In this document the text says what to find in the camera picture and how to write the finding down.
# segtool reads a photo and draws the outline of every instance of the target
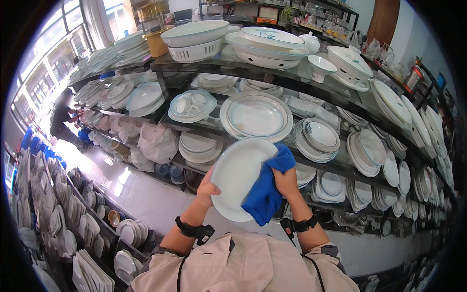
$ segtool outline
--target wrist strap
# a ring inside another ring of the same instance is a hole
[[[214,234],[214,228],[211,225],[201,225],[200,227],[193,227],[190,224],[183,223],[180,220],[180,216],[175,218],[178,228],[180,228],[182,234],[187,237],[197,238],[197,245],[205,244],[209,238]]]

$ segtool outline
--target tiled floor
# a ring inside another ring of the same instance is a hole
[[[55,150],[62,155],[68,167],[77,166],[86,175],[106,190],[108,198],[126,210],[133,217],[142,220],[157,232],[167,234],[179,216],[193,201],[194,197],[172,186],[155,181],[145,174],[129,170],[123,164],[94,147],[84,155],[71,144],[58,141]],[[210,208],[204,224],[211,224],[216,230],[211,240],[226,231],[255,231],[268,233],[289,241],[280,224],[271,221],[263,227],[254,221],[231,222]],[[379,238],[375,235],[353,236],[349,233],[326,232],[339,247],[342,263],[349,276],[365,275],[393,268],[412,260],[430,247],[430,234],[417,233],[415,236]]]

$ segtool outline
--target person's right hand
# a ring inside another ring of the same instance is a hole
[[[274,179],[276,181],[276,189],[285,196],[287,199],[290,196],[300,194],[297,185],[297,170],[294,168],[282,174],[280,171],[271,168],[274,173]]]

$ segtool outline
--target blue cloth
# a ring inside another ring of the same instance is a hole
[[[264,162],[259,178],[251,187],[245,203],[241,206],[243,210],[250,213],[259,226],[268,223],[282,203],[282,195],[277,191],[274,182],[274,173],[271,168],[281,173],[295,167],[295,158],[290,149],[283,144],[276,144],[279,152],[276,157]]]

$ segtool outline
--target wrist-mounted device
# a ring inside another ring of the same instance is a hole
[[[183,223],[180,216],[175,218],[178,228],[182,231],[184,236],[197,238],[197,245],[205,244],[209,238],[214,234],[214,228],[211,225],[201,225],[200,227],[193,227],[189,224]]]
[[[281,220],[281,226],[284,229],[287,236],[292,239],[294,237],[294,232],[304,232],[308,230],[310,227],[314,228],[316,223],[318,222],[318,218],[315,214],[309,220],[303,220],[297,222],[295,220],[290,220],[289,218],[284,218]]]

